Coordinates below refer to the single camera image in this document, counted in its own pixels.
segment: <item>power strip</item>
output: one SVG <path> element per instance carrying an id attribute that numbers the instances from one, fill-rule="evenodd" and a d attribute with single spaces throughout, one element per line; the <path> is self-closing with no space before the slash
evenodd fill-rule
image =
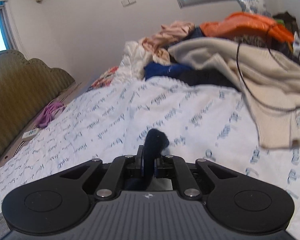
<path id="1" fill-rule="evenodd" d="M 40 131 L 39 128 L 33 129 L 29 132 L 25 132 L 22 136 L 22 139 L 27 142 L 27 141 L 31 141 Z"/>

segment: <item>purple cloth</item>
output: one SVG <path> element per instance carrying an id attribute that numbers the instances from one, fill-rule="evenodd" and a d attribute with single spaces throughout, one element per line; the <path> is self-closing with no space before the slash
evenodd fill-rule
<path id="1" fill-rule="evenodd" d="M 63 111 L 64 109 L 65 107 L 63 106 L 63 103 L 58 101 L 50 102 L 35 120 L 35 125 L 39 128 L 46 128 L 54 119 L 55 114 L 59 110 Z"/>

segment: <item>orange jacket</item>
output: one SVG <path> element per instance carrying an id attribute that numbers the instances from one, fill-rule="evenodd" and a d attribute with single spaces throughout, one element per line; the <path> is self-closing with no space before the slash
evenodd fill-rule
<path id="1" fill-rule="evenodd" d="M 231 39 L 236 36 L 253 35 L 264 37 L 266 40 L 267 35 L 280 42 L 294 41 L 293 34 L 274 19 L 245 12 L 235 12 L 222 22 L 202 23 L 200 28 L 207 37 Z"/>

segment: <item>logo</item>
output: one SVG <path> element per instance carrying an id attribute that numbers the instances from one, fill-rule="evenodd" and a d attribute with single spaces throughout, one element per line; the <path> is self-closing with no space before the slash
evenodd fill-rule
<path id="1" fill-rule="evenodd" d="M 151 193 L 145 194 L 143 196 L 146 197 L 147 199 L 154 197 L 154 195 L 152 195 Z"/>

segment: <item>patterned pillow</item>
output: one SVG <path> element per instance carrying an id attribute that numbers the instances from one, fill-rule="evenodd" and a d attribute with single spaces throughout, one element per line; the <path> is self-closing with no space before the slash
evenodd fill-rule
<path id="1" fill-rule="evenodd" d="M 242 11 L 251 14 L 260 14 L 272 18 L 271 13 L 267 10 L 264 0 L 237 0 Z"/>
<path id="2" fill-rule="evenodd" d="M 88 88 L 87 92 L 89 92 L 93 89 L 110 86 L 110 84 L 114 78 L 114 74 L 117 72 L 118 68 L 119 67 L 117 67 L 117 66 L 109 68 L 95 82 L 92 83 L 92 85 Z"/>

